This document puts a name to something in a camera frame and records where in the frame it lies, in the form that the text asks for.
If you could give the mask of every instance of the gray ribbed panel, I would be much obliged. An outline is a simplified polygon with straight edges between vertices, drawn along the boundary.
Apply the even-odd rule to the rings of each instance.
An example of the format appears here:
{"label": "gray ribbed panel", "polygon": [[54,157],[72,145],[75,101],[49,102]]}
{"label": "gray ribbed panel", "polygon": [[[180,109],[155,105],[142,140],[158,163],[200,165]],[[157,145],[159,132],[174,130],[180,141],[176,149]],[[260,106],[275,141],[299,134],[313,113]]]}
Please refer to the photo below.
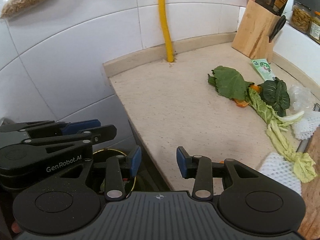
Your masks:
{"label": "gray ribbed panel", "polygon": [[296,234],[256,237],[226,224],[210,203],[192,200],[186,192],[132,192],[109,203],[86,228],[65,236],[33,236],[18,240],[300,240]]}

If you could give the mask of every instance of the green plastic packet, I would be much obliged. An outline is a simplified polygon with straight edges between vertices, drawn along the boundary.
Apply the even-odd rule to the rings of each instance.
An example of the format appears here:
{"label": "green plastic packet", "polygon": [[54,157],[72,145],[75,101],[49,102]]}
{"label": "green plastic packet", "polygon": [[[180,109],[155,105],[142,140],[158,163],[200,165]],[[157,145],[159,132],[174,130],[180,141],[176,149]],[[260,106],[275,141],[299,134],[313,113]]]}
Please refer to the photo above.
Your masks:
{"label": "green plastic packet", "polygon": [[272,72],[268,61],[263,59],[253,59],[251,60],[255,69],[259,72],[260,76],[266,80],[276,80],[275,74]]}

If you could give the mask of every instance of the wooden knife block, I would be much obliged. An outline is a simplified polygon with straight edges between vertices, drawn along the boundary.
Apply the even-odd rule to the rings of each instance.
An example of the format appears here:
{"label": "wooden knife block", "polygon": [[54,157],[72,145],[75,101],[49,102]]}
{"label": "wooden knife block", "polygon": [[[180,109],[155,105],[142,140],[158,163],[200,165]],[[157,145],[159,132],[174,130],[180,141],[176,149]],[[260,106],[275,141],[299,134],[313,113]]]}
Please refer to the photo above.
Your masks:
{"label": "wooden knife block", "polygon": [[270,63],[274,41],[269,43],[280,16],[249,0],[232,47],[250,59],[266,58]]}

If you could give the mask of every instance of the countertop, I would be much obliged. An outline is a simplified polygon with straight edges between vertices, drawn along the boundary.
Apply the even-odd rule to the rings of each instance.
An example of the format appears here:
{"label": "countertop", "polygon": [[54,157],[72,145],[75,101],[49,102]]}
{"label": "countertop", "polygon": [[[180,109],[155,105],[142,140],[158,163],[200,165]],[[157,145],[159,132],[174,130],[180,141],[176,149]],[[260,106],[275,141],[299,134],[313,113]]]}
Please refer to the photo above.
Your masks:
{"label": "countertop", "polygon": [[[266,124],[251,108],[240,108],[208,84],[207,74],[219,65],[235,68],[246,81],[263,83],[251,60],[230,43],[209,46],[127,70],[111,84],[148,154],[174,190],[192,190],[194,179],[181,177],[176,148],[204,155],[214,162],[234,158],[258,169],[275,151],[265,134]],[[299,82],[275,64],[272,71],[287,87]],[[295,147],[299,141],[287,137]],[[220,179],[214,192],[222,191]]]}

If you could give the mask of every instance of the cutting board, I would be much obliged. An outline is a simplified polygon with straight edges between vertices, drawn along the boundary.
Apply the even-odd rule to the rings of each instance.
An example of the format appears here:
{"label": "cutting board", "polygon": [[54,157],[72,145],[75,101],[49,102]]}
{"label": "cutting board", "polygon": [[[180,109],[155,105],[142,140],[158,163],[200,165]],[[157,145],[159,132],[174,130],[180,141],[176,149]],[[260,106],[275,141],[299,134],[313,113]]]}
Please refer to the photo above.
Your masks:
{"label": "cutting board", "polygon": [[315,170],[318,173],[313,181],[302,183],[302,197],[306,203],[306,215],[299,228],[299,233],[307,240],[320,238],[320,127],[313,134],[307,148],[311,158],[316,162]]}

